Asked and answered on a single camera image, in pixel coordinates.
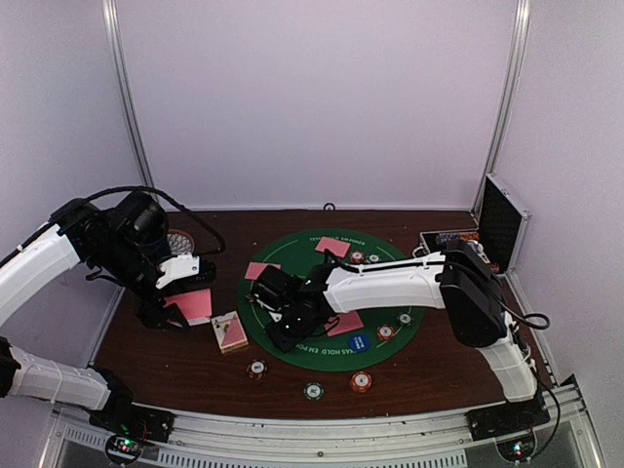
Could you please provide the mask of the green 20 chip stack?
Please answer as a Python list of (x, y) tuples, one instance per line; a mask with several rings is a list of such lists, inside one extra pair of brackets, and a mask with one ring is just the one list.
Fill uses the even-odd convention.
[(308, 382), (303, 387), (303, 395), (307, 400), (318, 401), (324, 396), (325, 390), (320, 382)]

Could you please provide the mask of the dealt card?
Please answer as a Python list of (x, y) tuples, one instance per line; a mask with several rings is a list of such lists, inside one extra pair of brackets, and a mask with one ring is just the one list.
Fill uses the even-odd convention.
[(257, 280), (261, 273), (269, 266), (277, 269), (281, 268), (280, 264), (275, 263), (250, 262), (246, 270), (244, 279), (248, 281)]
[(332, 317), (325, 325), (327, 336), (333, 337), (341, 334), (354, 332), (364, 327), (360, 314), (357, 311), (339, 313)]
[(351, 244), (349, 242), (337, 240), (330, 237), (322, 237), (317, 244), (315, 251), (318, 253), (330, 252), (339, 258), (344, 258), (349, 252)]

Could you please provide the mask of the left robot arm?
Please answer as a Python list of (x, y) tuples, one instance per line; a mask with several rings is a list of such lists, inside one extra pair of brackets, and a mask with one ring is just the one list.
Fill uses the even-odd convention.
[[(172, 253), (164, 199), (217, 241), (213, 251)], [(7, 322), (57, 277), (79, 264), (133, 293), (137, 317), (151, 330), (186, 330), (188, 320), (167, 297), (205, 286), (216, 276), (208, 260), (225, 250), (223, 237), (203, 219), (162, 190), (119, 186), (76, 198), (50, 215), (30, 237), (1, 261), (1, 320)], [(105, 370), (80, 369), (43, 359), (1, 340), (1, 395), (61, 402), (101, 412), (120, 433), (134, 431), (140, 413), (131, 391)]]

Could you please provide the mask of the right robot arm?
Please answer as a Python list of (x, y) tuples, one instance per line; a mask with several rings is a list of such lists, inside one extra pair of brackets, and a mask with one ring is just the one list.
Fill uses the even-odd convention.
[(339, 314), (392, 307), (444, 310), (453, 335), (485, 358), (507, 403), (499, 419), (522, 429), (537, 414), (538, 374), (520, 327), (546, 330), (543, 314), (521, 316), (505, 302), (499, 279), (470, 243), (436, 253), (372, 264), (346, 263), (325, 252), (300, 278), (269, 265), (253, 281), (251, 302), (268, 311), (266, 332), (288, 352)]

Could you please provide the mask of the black 100 chip stack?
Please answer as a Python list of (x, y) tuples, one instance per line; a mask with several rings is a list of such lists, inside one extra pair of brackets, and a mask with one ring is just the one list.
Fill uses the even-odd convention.
[(263, 360), (253, 360), (247, 367), (248, 378), (261, 380), (267, 375), (267, 364)]

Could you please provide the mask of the red-backed card deck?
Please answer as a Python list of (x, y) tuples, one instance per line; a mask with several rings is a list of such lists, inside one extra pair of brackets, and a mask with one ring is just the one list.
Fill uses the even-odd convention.
[(209, 323), (213, 315), (212, 292), (210, 289), (167, 297), (166, 304), (168, 306), (176, 305), (191, 327)]

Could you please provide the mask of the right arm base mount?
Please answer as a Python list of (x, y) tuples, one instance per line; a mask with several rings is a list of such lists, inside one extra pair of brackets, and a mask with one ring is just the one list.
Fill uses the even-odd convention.
[(538, 402), (527, 401), (472, 409), (466, 413), (466, 419), (472, 440), (477, 442), (546, 424), (550, 412)]

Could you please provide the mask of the orange 5 chip stack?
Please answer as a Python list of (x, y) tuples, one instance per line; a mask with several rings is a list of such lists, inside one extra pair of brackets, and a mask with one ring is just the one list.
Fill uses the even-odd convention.
[(372, 377), (366, 371), (357, 371), (352, 374), (349, 385), (351, 390), (355, 393), (366, 393), (372, 387)]

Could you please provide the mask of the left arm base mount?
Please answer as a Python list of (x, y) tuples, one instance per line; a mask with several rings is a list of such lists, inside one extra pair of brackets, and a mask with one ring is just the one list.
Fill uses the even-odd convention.
[(142, 442), (166, 443), (175, 422), (175, 416), (169, 411), (135, 405), (121, 416), (90, 409), (87, 414), (91, 425)]

